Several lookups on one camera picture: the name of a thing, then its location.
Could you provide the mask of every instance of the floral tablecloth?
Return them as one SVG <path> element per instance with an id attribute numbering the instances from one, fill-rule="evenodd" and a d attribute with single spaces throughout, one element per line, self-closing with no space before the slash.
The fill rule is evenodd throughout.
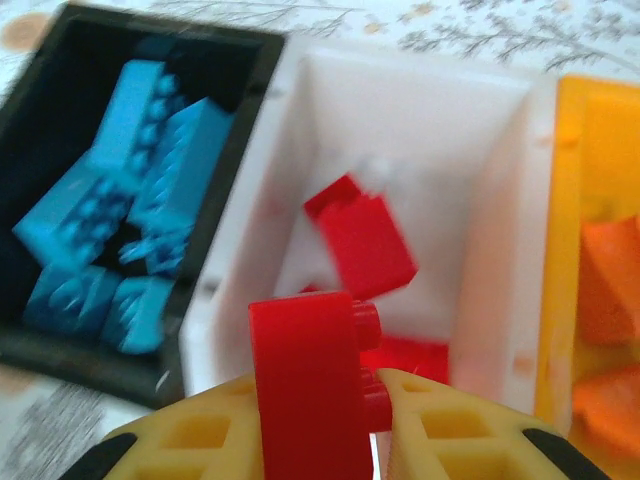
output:
<path id="1" fill-rule="evenodd" d="M 29 61 L 58 0 L 0 1 L 0 95 Z M 640 82 L 640 0 L 96 0 L 123 10 L 359 39 L 420 53 Z M 0 367 L 0 480 L 57 479 L 109 430 L 146 412 Z"/>

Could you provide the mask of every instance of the blue building block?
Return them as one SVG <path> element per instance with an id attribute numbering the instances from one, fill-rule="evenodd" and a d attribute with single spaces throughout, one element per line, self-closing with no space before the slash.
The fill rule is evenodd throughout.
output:
<path id="1" fill-rule="evenodd" d="M 120 263 L 144 258 L 150 275 L 174 276 L 184 258 L 191 228 L 172 232 L 143 231 L 143 238 L 120 249 Z"/>
<path id="2" fill-rule="evenodd" d="M 120 281 L 102 267 L 89 266 L 78 273 L 48 265 L 29 298 L 24 322 L 40 330 L 96 338 Z"/>
<path id="3" fill-rule="evenodd" d="M 100 339 L 122 353 L 151 353 L 164 338 L 162 312 L 172 283 L 157 277 L 125 279 L 111 304 Z"/>
<path id="4" fill-rule="evenodd" d="M 125 64 L 88 159 L 132 193 L 151 169 L 167 119 L 185 106 L 177 77 L 164 68 L 149 60 Z"/>
<path id="5" fill-rule="evenodd" d="M 232 122 L 209 99 L 173 115 L 127 221 L 155 231 L 191 228 Z"/>
<path id="6" fill-rule="evenodd" d="M 131 197 L 78 160 L 13 228 L 43 265 L 79 271 L 98 258 L 118 229 Z"/>

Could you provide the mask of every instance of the plastic container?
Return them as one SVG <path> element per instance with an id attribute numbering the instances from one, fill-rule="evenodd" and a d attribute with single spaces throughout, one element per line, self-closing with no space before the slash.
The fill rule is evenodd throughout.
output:
<path id="1" fill-rule="evenodd" d="M 178 332 L 284 39 L 252 31 L 67 6 L 0 112 L 0 361 L 159 407 L 183 398 Z M 156 355 L 126 356 L 26 327 L 20 312 L 41 267 L 11 228 L 89 148 L 122 66 L 165 61 L 190 103 L 213 100 L 235 119 L 164 310 Z M 117 233 L 120 244 L 135 238 Z M 117 249 L 98 263 L 123 277 Z"/>
<path id="2" fill-rule="evenodd" d="M 640 89 L 567 77 L 558 98 L 536 415 L 569 434 L 612 478 L 632 480 L 640 460 L 614 454 L 595 443 L 581 422 L 572 422 L 571 385 L 640 363 L 640 345 L 593 347 L 575 335 L 580 222 L 640 212 Z"/>
<path id="3" fill-rule="evenodd" d="M 347 171 L 420 266 L 386 333 L 450 340 L 453 386 L 532 413 L 556 79 L 290 37 L 180 337 L 188 394 L 252 368 L 247 305 L 337 277 L 302 204 Z"/>

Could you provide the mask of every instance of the white storage bin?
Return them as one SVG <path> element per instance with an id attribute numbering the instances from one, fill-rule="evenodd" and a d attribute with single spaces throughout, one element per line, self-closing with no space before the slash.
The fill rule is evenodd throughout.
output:
<path id="1" fill-rule="evenodd" d="M 555 89 L 290 38 L 182 327 L 187 393 L 252 369 L 249 303 L 339 286 L 301 207 L 354 172 L 385 192 L 420 267 L 376 299 L 384 331 L 450 341 L 453 386 L 532 413 Z"/>

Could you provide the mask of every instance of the red toy piece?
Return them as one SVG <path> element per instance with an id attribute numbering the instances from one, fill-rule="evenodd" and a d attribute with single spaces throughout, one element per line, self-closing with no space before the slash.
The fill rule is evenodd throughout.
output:
<path id="1" fill-rule="evenodd" d="M 418 272 L 382 196 L 330 205 L 316 225 L 345 289 L 358 300 L 400 288 Z"/>
<path id="2" fill-rule="evenodd" d="M 449 385 L 449 345 L 383 336 L 380 348 L 362 352 L 362 365 L 395 368 Z"/>
<path id="3" fill-rule="evenodd" d="M 360 366 L 375 306 L 347 293 L 249 307 L 265 480 L 371 480 L 369 432 L 391 428 L 386 388 Z"/>
<path id="4" fill-rule="evenodd" d="M 319 291 L 320 291 L 320 288 L 318 288 L 313 283 L 310 283 L 309 285 L 304 287 L 302 290 L 300 290 L 300 292 L 298 292 L 298 293 L 315 293 L 315 292 L 319 292 Z"/>
<path id="5" fill-rule="evenodd" d="M 311 220 L 316 220 L 329 205 L 346 205 L 361 195 L 362 191 L 353 178 L 350 175 L 344 175 L 315 197 L 307 200 L 304 204 L 304 210 Z"/>

